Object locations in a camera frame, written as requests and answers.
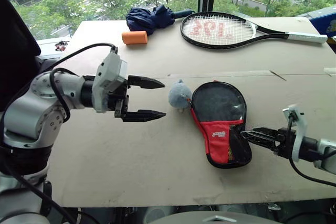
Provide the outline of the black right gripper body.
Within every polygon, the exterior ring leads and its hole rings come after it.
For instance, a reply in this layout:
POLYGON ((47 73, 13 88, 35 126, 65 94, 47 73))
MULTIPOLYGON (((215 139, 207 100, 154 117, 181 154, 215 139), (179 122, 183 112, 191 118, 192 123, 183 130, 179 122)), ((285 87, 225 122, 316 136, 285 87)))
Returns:
POLYGON ((280 128, 276 131, 275 137, 275 150, 274 154, 283 158, 289 158, 289 151, 293 148, 293 143, 296 138, 296 130, 291 130, 289 133, 289 140, 288 140, 288 133, 286 128, 280 128))

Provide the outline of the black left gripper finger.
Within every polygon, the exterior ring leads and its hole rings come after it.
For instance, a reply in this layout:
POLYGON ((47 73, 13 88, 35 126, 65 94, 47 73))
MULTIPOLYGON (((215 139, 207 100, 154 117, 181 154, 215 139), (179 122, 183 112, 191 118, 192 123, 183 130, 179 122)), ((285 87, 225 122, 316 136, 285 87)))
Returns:
POLYGON ((136 112, 126 112, 122 116, 123 122, 148 122, 166 116, 166 113, 153 110, 137 110, 136 112))
POLYGON ((159 80, 133 75, 128 76, 128 85, 137 86, 143 89, 158 89, 165 87, 165 84, 163 84, 159 80))

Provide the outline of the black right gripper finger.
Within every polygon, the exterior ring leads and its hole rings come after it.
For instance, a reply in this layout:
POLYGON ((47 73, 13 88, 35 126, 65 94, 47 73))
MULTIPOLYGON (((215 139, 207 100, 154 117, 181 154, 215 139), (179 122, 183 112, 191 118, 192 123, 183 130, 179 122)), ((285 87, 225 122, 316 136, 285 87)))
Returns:
POLYGON ((246 139, 262 139, 262 140, 275 140, 277 130, 269 129, 266 127, 253 128, 248 131, 241 131, 241 136, 246 139))
POLYGON ((278 150, 278 147, 275 144, 275 141, 270 138, 261 138, 261 137, 248 137, 247 140, 253 144, 256 144, 258 146, 267 148, 273 152, 276 152, 278 150))

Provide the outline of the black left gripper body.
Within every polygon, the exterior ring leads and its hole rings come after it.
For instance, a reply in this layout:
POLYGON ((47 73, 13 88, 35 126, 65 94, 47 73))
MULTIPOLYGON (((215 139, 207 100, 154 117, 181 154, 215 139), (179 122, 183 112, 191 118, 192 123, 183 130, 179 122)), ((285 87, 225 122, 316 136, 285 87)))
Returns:
POLYGON ((130 87, 128 80, 118 86, 113 92, 108 93, 108 111, 114 111, 114 117, 126 121, 128 112, 129 96, 127 90, 130 87))

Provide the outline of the red black paddle case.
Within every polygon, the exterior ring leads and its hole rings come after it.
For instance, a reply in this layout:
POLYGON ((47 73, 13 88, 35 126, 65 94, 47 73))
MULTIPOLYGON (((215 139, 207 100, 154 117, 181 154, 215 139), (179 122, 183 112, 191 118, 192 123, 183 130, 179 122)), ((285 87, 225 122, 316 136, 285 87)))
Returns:
POLYGON ((199 128, 209 163, 217 168, 230 169, 247 165, 252 160, 249 142, 241 136, 246 120, 199 122, 190 106, 191 114, 199 128))

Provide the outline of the black table tennis paddle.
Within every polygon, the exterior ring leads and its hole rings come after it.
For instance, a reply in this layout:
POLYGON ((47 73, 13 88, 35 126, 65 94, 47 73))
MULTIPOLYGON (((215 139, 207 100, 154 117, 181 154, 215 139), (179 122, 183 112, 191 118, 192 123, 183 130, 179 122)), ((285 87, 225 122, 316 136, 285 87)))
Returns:
POLYGON ((199 122, 246 120, 247 105, 242 93, 225 82, 208 82, 192 96, 192 109, 199 122))

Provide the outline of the black white tennis racket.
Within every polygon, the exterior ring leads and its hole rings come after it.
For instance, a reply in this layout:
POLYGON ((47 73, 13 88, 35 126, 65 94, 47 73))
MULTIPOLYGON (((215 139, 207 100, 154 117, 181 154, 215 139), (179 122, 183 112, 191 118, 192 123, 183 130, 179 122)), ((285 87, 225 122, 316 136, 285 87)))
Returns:
POLYGON ((324 44, 326 35, 277 31, 236 15, 221 12, 199 12, 187 16, 180 25, 182 37, 198 47, 233 49, 260 40, 282 39, 324 44))

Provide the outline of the grey blue plush ball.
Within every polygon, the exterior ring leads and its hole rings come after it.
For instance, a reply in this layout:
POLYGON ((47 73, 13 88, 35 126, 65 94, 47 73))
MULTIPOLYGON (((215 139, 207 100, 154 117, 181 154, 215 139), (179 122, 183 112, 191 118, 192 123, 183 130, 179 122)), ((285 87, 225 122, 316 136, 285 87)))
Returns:
POLYGON ((192 103, 192 92, 182 79, 174 83, 168 94, 170 106, 183 112, 188 109, 192 103))

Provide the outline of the orange foam cylinder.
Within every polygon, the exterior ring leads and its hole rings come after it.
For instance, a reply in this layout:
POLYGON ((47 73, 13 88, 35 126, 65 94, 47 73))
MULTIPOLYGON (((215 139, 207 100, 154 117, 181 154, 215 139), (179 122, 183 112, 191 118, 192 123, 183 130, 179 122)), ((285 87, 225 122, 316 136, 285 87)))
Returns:
POLYGON ((146 31, 128 31, 123 32, 122 41, 126 45, 147 44, 148 36, 146 31))

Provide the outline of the navy folded umbrella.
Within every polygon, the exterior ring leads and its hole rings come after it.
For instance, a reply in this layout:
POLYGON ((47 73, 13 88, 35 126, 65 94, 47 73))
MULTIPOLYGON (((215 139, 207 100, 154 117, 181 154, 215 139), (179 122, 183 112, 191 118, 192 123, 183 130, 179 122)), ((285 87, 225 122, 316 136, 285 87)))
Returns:
POLYGON ((153 11, 133 7, 125 19, 130 31, 145 31, 150 36, 156 29, 173 25, 176 19, 187 17, 193 13, 195 12, 191 9, 174 12, 164 5, 155 7, 153 11))

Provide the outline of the small red black gadget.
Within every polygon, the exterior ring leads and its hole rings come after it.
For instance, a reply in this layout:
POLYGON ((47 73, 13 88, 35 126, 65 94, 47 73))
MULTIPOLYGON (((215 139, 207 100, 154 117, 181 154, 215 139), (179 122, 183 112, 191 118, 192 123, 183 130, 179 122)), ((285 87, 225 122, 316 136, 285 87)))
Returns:
POLYGON ((55 50, 56 51, 64 51, 66 47, 68 46, 69 41, 61 40, 60 42, 55 44, 55 50))

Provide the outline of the grey rounded shape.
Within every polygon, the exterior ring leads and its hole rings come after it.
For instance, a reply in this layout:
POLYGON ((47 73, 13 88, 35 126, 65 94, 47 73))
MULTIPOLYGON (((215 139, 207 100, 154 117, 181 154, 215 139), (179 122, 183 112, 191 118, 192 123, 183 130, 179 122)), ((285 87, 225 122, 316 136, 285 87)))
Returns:
POLYGON ((282 224, 273 220, 226 211, 189 211, 169 215, 149 224, 282 224))

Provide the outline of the large black rounded shape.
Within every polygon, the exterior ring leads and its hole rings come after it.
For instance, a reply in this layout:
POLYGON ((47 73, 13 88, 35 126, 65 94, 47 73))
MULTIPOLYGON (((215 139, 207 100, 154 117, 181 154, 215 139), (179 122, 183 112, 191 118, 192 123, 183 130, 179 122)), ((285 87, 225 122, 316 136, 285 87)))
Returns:
POLYGON ((39 68, 41 50, 9 0, 0 0, 0 112, 39 68))

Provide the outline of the blue cardboard box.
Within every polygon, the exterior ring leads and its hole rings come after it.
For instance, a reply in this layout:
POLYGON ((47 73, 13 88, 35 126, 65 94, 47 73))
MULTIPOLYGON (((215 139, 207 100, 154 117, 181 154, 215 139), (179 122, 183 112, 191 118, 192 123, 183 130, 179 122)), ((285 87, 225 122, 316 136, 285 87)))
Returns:
POLYGON ((327 35, 329 44, 336 45, 336 5, 312 11, 309 15, 315 29, 327 35))

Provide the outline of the silver robot torso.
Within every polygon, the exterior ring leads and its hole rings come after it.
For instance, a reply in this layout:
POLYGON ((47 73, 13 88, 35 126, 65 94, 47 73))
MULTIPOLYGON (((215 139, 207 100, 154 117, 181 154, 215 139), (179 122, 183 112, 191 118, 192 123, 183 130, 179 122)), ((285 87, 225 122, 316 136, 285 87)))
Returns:
POLYGON ((0 224, 50 224, 53 189, 46 177, 51 148, 0 145, 0 224))

